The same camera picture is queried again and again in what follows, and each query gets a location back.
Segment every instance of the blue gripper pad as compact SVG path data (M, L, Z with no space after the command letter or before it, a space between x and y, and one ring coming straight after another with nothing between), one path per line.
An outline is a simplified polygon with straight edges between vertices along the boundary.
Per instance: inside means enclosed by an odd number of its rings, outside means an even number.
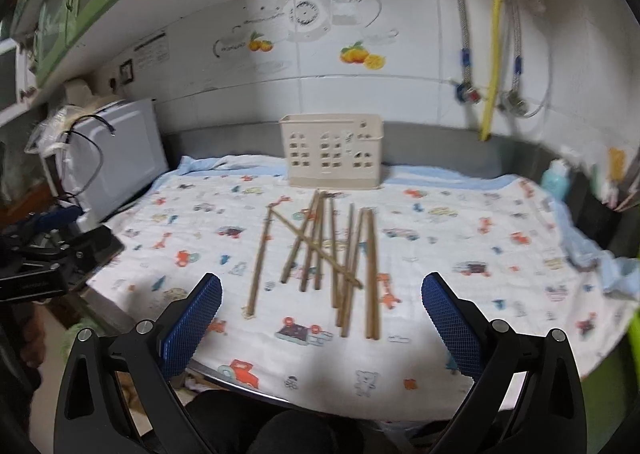
M181 314L171 315L177 318L175 325L159 338L162 358L160 369L165 380L184 371L221 303L220 280L213 274L207 274L186 299L172 302L164 310L158 322L165 315L169 316L176 310L182 310Z
M484 371L482 344L459 309L461 301L438 274L422 280L422 304L427 310L440 338L453 356L460 373L478 381Z

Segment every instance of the white patterned cloth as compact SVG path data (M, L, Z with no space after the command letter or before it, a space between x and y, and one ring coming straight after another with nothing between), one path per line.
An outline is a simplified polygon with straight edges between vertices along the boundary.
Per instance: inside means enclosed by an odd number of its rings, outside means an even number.
M120 217L117 235L126 250L91 286L134 320L155 319L212 272L222 281L223 302L195 360L302 407L396 421L449 419L472 385L422 306L420 286L430 272L488 320L501 318L533 335L565 330L581 376L614 348L636 308L604 296L597 272L579 273L568 263L555 212L537 185L395 168L381 189L334 199L340 261L349 204L376 208L381 339L365 338L364 291L356 291L350 336L340 337L329 264L322 266L320 291L312 279L305 293L299 290L305 245L289 282L278 282L295 236L277 220L255 317L246 319L267 204L277 203L299 225L311 196L280 174L171 177ZM327 246L328 225L324 238ZM360 248L363 280L364 238ZM522 379L514 378L503 408L515 404Z

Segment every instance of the wooden stick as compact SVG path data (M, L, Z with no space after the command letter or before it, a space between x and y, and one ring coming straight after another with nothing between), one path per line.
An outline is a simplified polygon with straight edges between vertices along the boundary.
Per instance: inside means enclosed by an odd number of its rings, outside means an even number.
M356 230L355 242L351 251L351 272L353 275L357 272L358 267L358 250L360 243L360 234L362 233L362 221L364 218L364 210L360 209L358 212L358 228ZM346 285L344 287L346 297L342 300L342 306L340 310L342 314L342 330L340 336L346 338L349 336L349 329L351 327L351 311L353 310L353 284Z
M318 203L318 210L316 211L316 218L318 218L318 235L316 240L322 250L322 242L324 241L324 200L326 199L326 192L323 192L320 196L320 202ZM320 254L316 255L316 275L314 277L314 290L320 290L322 287L322 257Z
M344 267L345 269L350 272L350 265L351 265L351 260L350 260L350 253L351 253L351 234L353 233L353 212L355 210L355 205L353 203L351 203L349 205L349 219L347 222L347 246L344 249ZM335 325L338 326L338 328L340 326L342 326L342 320L344 318L344 303L347 297L347 289L346 289L347 284L345 282L341 283L341 288L340 291L342 293L342 302L340 303L340 309L338 310L338 315L336 315L335 317Z
M251 316L255 313L255 302L258 299L258 288L260 287L260 274L262 273L262 262L264 260L264 252L267 248L267 236L269 235L269 226L271 225L271 207L267 208L267 218L262 228L262 239L260 240L260 249L255 257L254 280L251 283L251 291L249 293L249 302L246 305L246 314Z
M313 197L311 198L311 203L309 204L309 208L306 212L305 220L302 222L302 226L300 227L300 233L304 234L306 232L306 226L309 221L311 221L311 216L314 213L314 208L316 206L316 202L318 201L318 191L314 192ZM296 241L293 243L293 248L289 253L289 257L287 258L287 262L284 265L284 269L282 271L282 276L280 277L280 282L282 284L286 284L289 280L289 275L291 274L291 269L293 268L293 263L296 260L296 256L298 255L298 250L300 249L300 244L302 243L302 238L300 236L296 237Z
M320 210L322 204L322 193L318 196L318 202L316 203L316 213L314 216L314 224L311 227L311 241L316 238L316 232L318 231L318 212ZM306 291L306 285L309 281L309 269L311 268L311 261L314 258L315 249L308 244L308 241L305 241L307 244L306 247L306 256L305 256L305 265L302 268L302 278L300 278L300 291Z
M302 234L300 233L300 230L298 230L295 225L292 225L284 216L281 216L280 214L278 214L274 209L271 209L271 214L273 214L274 216L276 216L289 230L291 230L294 234L296 234L297 236L302 236ZM341 274L344 275L345 280L347 280L350 284L353 284L354 286L356 286L359 289L362 289L363 284L357 280L355 278L354 275L352 275L347 269L345 269L343 266L341 266L340 264L338 264L337 262L335 262L333 260L333 258L331 256L328 256L323 250L321 250L321 248L314 243L311 238L308 238L307 236L303 236L302 240L307 244L307 246L310 246L311 248L313 248L318 254L321 255L321 257L329 262L330 265L332 265L332 267L334 267L336 270L338 270L338 272L340 272Z
M335 243L335 207L334 198L329 198L329 211L331 212L331 256L337 262L338 250ZM338 284L338 271L332 268L331 281L331 306L340 307L340 285Z
M370 257L371 282L371 338L380 340L380 303L378 301L378 241L376 232L376 213L369 210L369 239L367 242L367 258Z

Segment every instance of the person's hand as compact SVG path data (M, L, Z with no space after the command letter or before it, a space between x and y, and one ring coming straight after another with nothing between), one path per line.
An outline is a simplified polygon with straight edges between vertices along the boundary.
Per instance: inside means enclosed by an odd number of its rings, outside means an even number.
M36 306L33 317L22 328L22 336L27 343L20 351L20 358L30 368L38 368L44 362L47 350L44 345L44 321L40 311Z

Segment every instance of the plastic bag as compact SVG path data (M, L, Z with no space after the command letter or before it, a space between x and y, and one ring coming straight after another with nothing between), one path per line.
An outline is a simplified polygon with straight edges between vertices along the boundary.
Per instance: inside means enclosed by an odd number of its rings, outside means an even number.
M39 123L33 131L24 151L27 154L39 154L46 158L54 154L64 144L59 141L60 134L66 130L69 120L73 120L82 114L82 108L77 106L64 106L56 114Z

